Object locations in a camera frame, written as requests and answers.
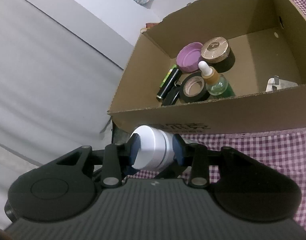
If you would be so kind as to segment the white plastic bottle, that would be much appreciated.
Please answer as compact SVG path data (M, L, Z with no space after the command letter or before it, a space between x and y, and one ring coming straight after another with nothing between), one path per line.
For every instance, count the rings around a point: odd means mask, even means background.
M161 172L174 161L173 134L146 125L137 127L134 134L139 139L132 145L132 168Z

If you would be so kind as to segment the black tape roll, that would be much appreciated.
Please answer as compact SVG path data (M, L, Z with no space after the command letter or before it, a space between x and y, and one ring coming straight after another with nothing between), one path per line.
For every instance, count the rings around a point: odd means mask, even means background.
M210 94L206 89L205 80L201 72L188 75L180 87L180 100L185 103L201 102L209 99Z

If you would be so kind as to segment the green glass dropper bottle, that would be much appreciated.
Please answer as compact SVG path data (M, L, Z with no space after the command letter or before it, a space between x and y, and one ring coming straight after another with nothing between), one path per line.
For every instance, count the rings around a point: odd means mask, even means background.
M228 80L219 74L207 62L200 61L198 67L201 71L201 76L205 80L206 89L215 99L234 97L235 93L229 84Z

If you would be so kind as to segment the black and green lighter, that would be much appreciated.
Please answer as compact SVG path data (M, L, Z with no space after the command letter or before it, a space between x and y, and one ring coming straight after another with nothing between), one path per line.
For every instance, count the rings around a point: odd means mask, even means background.
M182 71L175 64L171 67L168 74L165 76L162 81L162 85L160 86L160 90L158 91L156 98L157 100L163 101L171 89L176 85L177 81L182 76Z

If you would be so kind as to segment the purple plastic lid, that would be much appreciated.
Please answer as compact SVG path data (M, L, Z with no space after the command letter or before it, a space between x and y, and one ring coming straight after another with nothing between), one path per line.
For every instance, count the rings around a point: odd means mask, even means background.
M198 63L202 60L202 46L200 42L193 42L180 50L176 57L176 64L182 72L192 73L199 69Z

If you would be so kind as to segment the gold lid cosmetic jar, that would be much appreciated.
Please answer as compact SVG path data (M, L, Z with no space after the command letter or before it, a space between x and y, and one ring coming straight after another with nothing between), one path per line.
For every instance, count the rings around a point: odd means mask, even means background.
M202 46L201 57L218 73L229 71L236 61L228 40L221 36L211 38Z

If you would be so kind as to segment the white power adapter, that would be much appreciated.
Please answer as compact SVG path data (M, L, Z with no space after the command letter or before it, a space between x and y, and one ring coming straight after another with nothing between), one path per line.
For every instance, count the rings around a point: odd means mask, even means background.
M283 79L280 79L279 76L274 76L268 80L265 91L273 92L273 91L277 91L280 89L292 88L292 87L297 87L297 86L298 84L295 82L283 80Z

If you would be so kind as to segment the purple checkered tablecloth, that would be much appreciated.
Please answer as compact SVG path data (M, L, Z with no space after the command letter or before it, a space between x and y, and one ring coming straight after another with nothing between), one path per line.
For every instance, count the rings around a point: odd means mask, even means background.
M155 94L186 44L223 36L235 54L225 74L236 97L160 107ZM306 0L199 0L142 34L126 76L136 79L134 124L229 145L291 176L306 230ZM297 87L266 92L271 77Z

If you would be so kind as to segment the brown cardboard box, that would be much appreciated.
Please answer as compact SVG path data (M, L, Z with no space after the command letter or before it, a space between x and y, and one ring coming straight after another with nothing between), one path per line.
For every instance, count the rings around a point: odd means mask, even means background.
M304 7L198 0L173 12L139 36L108 113L126 131L306 127Z

